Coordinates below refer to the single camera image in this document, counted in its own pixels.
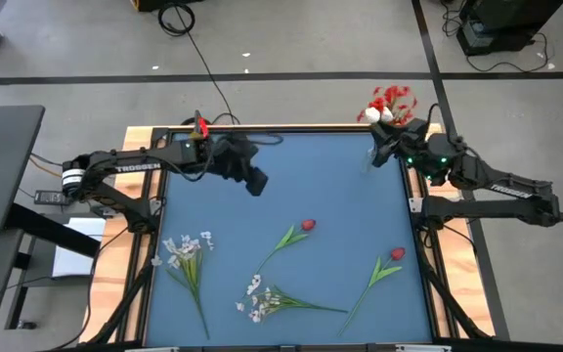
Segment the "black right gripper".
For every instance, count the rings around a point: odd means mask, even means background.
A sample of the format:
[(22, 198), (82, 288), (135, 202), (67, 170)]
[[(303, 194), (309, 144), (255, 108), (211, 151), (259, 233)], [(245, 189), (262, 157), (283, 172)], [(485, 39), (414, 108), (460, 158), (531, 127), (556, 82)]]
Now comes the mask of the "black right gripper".
[[(394, 151), (397, 158), (404, 159), (427, 154), (426, 136), (429, 125), (430, 123), (423, 119), (412, 119), (405, 125), (395, 125), (393, 130), (397, 141), (396, 148), (394, 143), (375, 145), (371, 165), (381, 167)], [(391, 128), (381, 122), (370, 125), (370, 134), (375, 140), (388, 140), (393, 137)]]

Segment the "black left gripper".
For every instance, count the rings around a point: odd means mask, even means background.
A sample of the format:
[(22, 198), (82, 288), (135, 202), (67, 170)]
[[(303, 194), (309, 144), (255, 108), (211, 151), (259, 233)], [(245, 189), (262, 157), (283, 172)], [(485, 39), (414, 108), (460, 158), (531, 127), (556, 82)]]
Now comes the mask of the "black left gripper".
[(268, 176), (251, 159), (258, 148), (242, 133), (230, 133), (219, 137), (213, 144), (211, 171), (225, 179), (245, 180), (248, 192), (259, 197), (268, 182)]

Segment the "red flower bunch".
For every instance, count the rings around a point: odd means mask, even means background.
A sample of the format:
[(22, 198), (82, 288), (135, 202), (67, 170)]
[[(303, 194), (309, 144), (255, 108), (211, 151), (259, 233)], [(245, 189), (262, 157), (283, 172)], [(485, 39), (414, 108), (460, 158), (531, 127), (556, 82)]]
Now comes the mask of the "red flower bunch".
[[(394, 119), (384, 122), (391, 125), (405, 125), (413, 118), (413, 110), (417, 106), (417, 98), (411, 91), (410, 86), (391, 85), (389, 87), (376, 87), (372, 92), (372, 100), (368, 102), (367, 108), (376, 108), (382, 112), (384, 107), (392, 111)], [(362, 110), (357, 121), (366, 120)]]

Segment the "red tulip with green stem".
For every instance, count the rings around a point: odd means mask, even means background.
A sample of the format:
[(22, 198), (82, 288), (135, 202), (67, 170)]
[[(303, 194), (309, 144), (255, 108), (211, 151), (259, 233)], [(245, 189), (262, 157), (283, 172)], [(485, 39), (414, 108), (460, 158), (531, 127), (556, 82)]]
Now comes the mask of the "red tulip with green stem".
[(310, 236), (310, 232), (316, 227), (317, 221), (314, 219), (306, 219), (300, 225), (291, 225), (282, 238), (278, 241), (276, 246), (266, 255), (260, 262), (255, 275), (258, 275), (265, 264), (276, 254), (278, 251), (288, 247), (294, 243), (306, 240)]
[(360, 308), (363, 301), (365, 300), (369, 290), (375, 284), (377, 284), (379, 281), (381, 281), (382, 279), (384, 279), (384, 278), (386, 278), (386, 277), (388, 277), (388, 276), (390, 276), (390, 275), (392, 275), (392, 274), (394, 274), (394, 273), (396, 273), (396, 272), (398, 272), (402, 269), (401, 266), (394, 265), (394, 262), (402, 260), (405, 256), (406, 256), (406, 250), (403, 247), (396, 247), (396, 248), (393, 248), (390, 251), (388, 258), (385, 261), (383, 261), (380, 256), (377, 257), (377, 259), (375, 261), (375, 265), (373, 267), (373, 270), (370, 274), (368, 284), (365, 287), (365, 289), (363, 290), (363, 292), (360, 295), (360, 297), (358, 298), (358, 300), (356, 301), (356, 303), (355, 303), (353, 309), (351, 310), (351, 312), (349, 313), (344, 325), (339, 330), (339, 332), (337, 334), (338, 336), (342, 335), (344, 333), (344, 331), (346, 331), (346, 329), (349, 327), (349, 325), (351, 324), (352, 320), (354, 319), (358, 309)]

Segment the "white blossom flower bunch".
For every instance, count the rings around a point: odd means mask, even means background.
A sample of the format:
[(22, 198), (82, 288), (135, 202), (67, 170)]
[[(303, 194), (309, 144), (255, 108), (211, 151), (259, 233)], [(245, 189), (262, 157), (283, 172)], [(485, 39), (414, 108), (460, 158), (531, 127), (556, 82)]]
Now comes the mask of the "white blossom flower bunch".
[(246, 313), (254, 324), (261, 324), (267, 317), (288, 309), (346, 313), (343, 309), (326, 307), (291, 296), (277, 286), (263, 286), (263, 278), (260, 274), (252, 276), (243, 298), (236, 301), (234, 305), (237, 311)]
[(201, 270), (203, 265), (204, 249), (199, 239), (190, 235), (182, 235), (180, 244), (172, 238), (160, 242), (169, 253), (167, 260), (156, 255), (151, 264), (153, 267), (165, 266), (164, 271), (176, 283), (184, 287), (191, 295), (195, 309), (201, 319), (206, 338), (210, 337), (208, 325), (203, 313), (200, 294)]

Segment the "clear crystal vase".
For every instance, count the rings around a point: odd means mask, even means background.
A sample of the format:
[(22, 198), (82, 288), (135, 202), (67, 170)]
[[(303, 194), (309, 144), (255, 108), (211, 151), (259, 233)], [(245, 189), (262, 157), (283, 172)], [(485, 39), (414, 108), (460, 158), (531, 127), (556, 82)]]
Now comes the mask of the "clear crystal vase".
[(376, 155), (375, 146), (370, 147), (364, 155), (361, 170), (364, 173), (369, 173), (374, 169), (373, 161)]

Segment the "blue table mat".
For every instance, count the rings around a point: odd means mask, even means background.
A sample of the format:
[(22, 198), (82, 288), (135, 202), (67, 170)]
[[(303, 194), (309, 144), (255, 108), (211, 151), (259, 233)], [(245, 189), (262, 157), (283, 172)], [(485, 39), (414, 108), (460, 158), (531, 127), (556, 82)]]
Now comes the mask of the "blue table mat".
[[(190, 293), (155, 271), (146, 344), (169, 346), (309, 345), (426, 342), (431, 337), (415, 255), (408, 199), (399, 163), (361, 170), (366, 134), (288, 135), (254, 159), (268, 175), (259, 197), (241, 184), (207, 175), (196, 183), (172, 175), (166, 186), (161, 235), (179, 240), (209, 232), (201, 302), (206, 338)], [(288, 309), (254, 324), (234, 303), (243, 298), (260, 262), (291, 225), (314, 219), (310, 236), (278, 251), (259, 273), (299, 299), (346, 310)], [(402, 269), (375, 284), (338, 336), (368, 284), (378, 256), (403, 247)]]

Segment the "black equipment cart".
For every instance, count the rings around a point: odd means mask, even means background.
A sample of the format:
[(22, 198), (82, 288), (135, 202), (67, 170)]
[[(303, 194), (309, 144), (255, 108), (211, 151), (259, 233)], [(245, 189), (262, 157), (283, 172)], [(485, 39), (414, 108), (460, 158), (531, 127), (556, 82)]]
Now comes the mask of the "black equipment cart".
[(465, 56), (519, 52), (563, 0), (465, 0), (456, 39)]

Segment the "white paper sheet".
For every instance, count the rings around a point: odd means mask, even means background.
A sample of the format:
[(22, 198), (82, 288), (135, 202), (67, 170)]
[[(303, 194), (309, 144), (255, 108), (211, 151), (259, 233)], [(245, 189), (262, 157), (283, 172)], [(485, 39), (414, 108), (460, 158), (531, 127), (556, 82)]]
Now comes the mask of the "white paper sheet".
[(64, 246), (57, 245), (51, 277), (89, 276), (94, 256), (101, 246), (106, 220), (98, 217), (70, 217), (65, 224)]

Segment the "black desk leg bar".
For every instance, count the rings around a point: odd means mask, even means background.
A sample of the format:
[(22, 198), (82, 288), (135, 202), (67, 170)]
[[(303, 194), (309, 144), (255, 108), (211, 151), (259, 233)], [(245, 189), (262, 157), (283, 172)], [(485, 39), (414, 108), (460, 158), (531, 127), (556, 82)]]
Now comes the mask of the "black desk leg bar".
[(5, 226), (87, 257), (94, 257), (100, 249), (99, 241), (16, 203), (10, 208)]

